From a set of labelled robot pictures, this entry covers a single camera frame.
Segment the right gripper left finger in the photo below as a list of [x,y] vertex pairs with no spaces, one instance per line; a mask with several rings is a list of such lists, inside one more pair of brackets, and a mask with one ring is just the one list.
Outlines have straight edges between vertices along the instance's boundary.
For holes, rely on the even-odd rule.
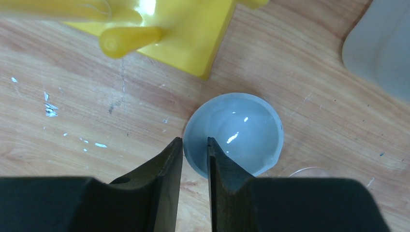
[[89,176],[3,177],[3,232],[168,232],[175,229],[182,139],[111,183]]

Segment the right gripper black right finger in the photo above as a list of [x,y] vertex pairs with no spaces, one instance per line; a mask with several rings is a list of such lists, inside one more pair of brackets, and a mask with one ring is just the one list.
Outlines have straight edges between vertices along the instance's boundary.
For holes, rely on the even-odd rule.
[[207,140],[214,232],[387,232],[364,185],[346,178],[256,178]]

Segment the white porcelain dish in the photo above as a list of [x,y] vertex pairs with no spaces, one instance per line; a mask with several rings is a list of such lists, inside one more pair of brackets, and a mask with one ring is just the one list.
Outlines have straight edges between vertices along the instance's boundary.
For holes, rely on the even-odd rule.
[[184,155],[193,170],[207,178],[207,139],[253,176],[274,167],[284,144],[284,129],[275,109],[247,93],[228,93],[200,106],[185,126]]

